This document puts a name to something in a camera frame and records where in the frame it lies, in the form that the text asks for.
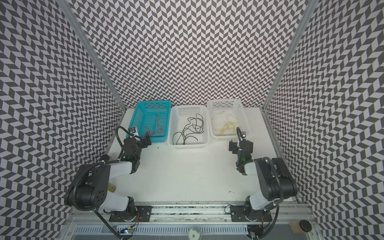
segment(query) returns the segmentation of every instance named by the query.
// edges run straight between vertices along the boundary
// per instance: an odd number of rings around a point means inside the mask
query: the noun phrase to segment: yellow wire
[[[237,117],[235,117],[235,116],[232,115],[232,114],[228,114],[228,115],[226,116],[226,119],[227,119],[228,122],[227,122],[226,124],[224,124],[224,127],[223,127],[222,129],[217,130],[217,129],[214,128],[213,120],[215,119],[215,117],[216,117],[217,115],[220,115],[220,114],[222,114],[223,112],[225,112],[225,111],[222,111],[221,113],[216,113],[216,114],[214,115],[214,117],[211,119],[212,128],[213,128],[215,131],[220,132],[220,135],[223,135],[223,134],[226,132],[226,130],[230,130],[230,129],[232,129],[232,130],[233,130],[233,134],[235,134],[235,123],[236,123],[236,122],[231,122],[231,121],[228,120],[228,116],[232,116],[232,117],[234,117],[234,118],[237,120]]]

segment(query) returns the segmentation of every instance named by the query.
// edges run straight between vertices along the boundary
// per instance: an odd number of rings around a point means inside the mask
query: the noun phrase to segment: metal bracket
[[[149,222],[151,217],[152,206],[136,206],[137,211],[139,212],[139,222]],[[124,219],[126,218],[124,212],[112,211],[111,216],[109,217],[110,222],[127,222]]]
[[[255,221],[250,221],[245,215],[244,206],[230,206],[232,222],[270,222],[272,221],[270,211],[254,211],[258,217]]]

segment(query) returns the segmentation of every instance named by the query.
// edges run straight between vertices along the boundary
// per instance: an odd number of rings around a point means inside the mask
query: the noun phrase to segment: black cable
[[[137,136],[135,136],[135,137],[137,137],[138,139],[140,139],[140,141],[143,141],[143,138],[140,137],[139,135],[137,135]]]
[[[239,154],[239,156],[237,157],[237,162],[236,162],[236,164],[237,163],[239,163],[240,162],[240,160],[241,160],[241,153]]]
[[[120,147],[122,147],[122,143],[121,143],[121,140],[119,138],[119,129],[122,129],[124,130],[124,132],[126,132],[128,135],[130,135],[131,137],[133,137],[133,134],[128,132],[125,128],[123,128],[122,126],[118,126],[115,130],[115,134],[116,134],[116,138],[118,139],[118,142],[120,144]]]
[[[251,240],[258,240],[258,239],[262,239],[263,237],[267,236],[267,234],[272,230],[272,228],[274,227],[276,221],[277,221],[277,216],[279,215],[279,205],[277,204],[276,205],[276,213],[275,213],[275,218],[273,219],[272,221],[272,225],[267,229],[266,232],[263,233],[263,235],[261,235],[260,237],[259,236],[256,236],[254,238],[251,238],[249,235],[246,235],[249,239]]]
[[[265,227],[263,227],[263,228],[267,228],[270,224],[271,224],[271,222],[268,222],[268,224]]]
[[[201,133],[204,132],[204,120],[203,120],[203,116],[202,116],[201,114],[197,113],[195,118],[189,117],[187,120],[188,120],[189,123],[188,123],[187,125],[184,126],[183,130],[182,130],[182,131],[179,131],[179,132],[175,132],[175,133],[173,134],[173,136],[172,136],[172,144],[173,144],[173,145],[175,145],[175,143],[174,143],[174,138],[175,138],[175,135],[176,135],[177,133],[180,133],[180,136],[179,136],[179,138],[178,138],[177,141],[176,141],[176,145],[177,145],[177,143],[179,142],[179,140],[180,140],[181,137],[182,137],[182,140],[183,140],[183,144],[182,144],[182,145],[185,145],[185,141],[186,141],[187,138],[189,138],[189,137],[193,137],[193,138],[195,138],[195,139],[198,141],[198,139],[197,139],[195,136],[189,136],[189,135],[191,135],[191,134],[201,134]]]
[[[121,151],[120,151],[120,154],[119,154],[119,156],[118,156],[118,159],[120,159],[121,158],[121,156],[122,156],[122,154],[124,153],[124,149],[123,148],[121,148]]]
[[[233,206],[233,205],[232,205],[232,204],[228,204],[227,206],[224,207],[224,212],[225,212],[226,214],[230,214],[230,212],[226,212],[226,211],[225,211],[225,210],[227,209],[228,206]]]
[[[109,223],[100,215],[100,213],[98,212],[98,209],[95,209],[94,210],[94,213],[100,218],[100,220],[108,227],[108,229],[116,236],[118,237],[119,239],[121,240],[128,240],[130,239],[131,237],[133,237],[133,235],[131,236],[128,236],[128,238],[124,238],[122,237],[121,235],[119,235],[112,227],[111,225],[109,225]]]
[[[261,238],[265,237],[272,230],[272,228],[274,227],[274,225],[276,223],[277,215],[279,215],[279,205],[278,204],[276,205],[275,218],[273,219],[271,226],[268,228],[268,230],[265,233],[263,233],[263,235],[258,237],[258,239],[261,239]]]
[[[278,174],[277,174],[277,170],[276,170],[276,168],[275,168],[275,163],[274,163],[270,158],[268,158],[268,157],[263,157],[263,159],[266,159],[266,160],[269,162],[269,165],[270,165],[270,167],[271,167],[271,169],[272,169],[272,172],[273,172],[273,174],[275,175],[277,186],[278,186],[278,188],[279,188],[279,195],[280,195],[280,198],[279,198],[279,200],[277,200],[277,201],[273,201],[273,203],[274,203],[274,205],[275,205],[275,204],[278,204],[278,203],[284,201],[284,192],[283,192],[283,188],[281,187],[280,178],[279,178],[279,176],[278,176]]]
[[[239,139],[239,144],[242,141],[242,133],[239,127],[236,128],[237,138]]]

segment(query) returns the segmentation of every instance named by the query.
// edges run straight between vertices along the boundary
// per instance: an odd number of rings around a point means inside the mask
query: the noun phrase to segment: chevron patterned wall
[[[122,111],[54,0],[1,0],[0,39],[0,239],[53,239]]]
[[[308,0],[68,0],[128,108],[264,102]]]
[[[327,239],[384,239],[384,0],[320,0],[268,114]]]

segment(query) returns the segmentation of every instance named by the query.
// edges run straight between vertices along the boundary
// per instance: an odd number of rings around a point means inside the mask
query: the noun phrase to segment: white basket
[[[216,140],[237,138],[236,128],[249,134],[249,123],[239,99],[215,99],[207,103],[209,129]]]
[[[176,145],[176,141],[178,140],[180,133],[183,131],[184,127],[189,124],[188,118],[195,118],[196,114],[200,114],[203,117],[204,125],[203,125],[203,133],[201,134],[191,134],[185,140],[185,145],[183,145],[182,137],[180,138],[178,144]],[[209,136],[209,115],[206,106],[203,105],[183,105],[183,106],[174,106],[170,110],[170,118],[169,118],[169,133],[168,133],[168,145],[175,148],[200,148],[205,147],[209,144],[210,136]]]

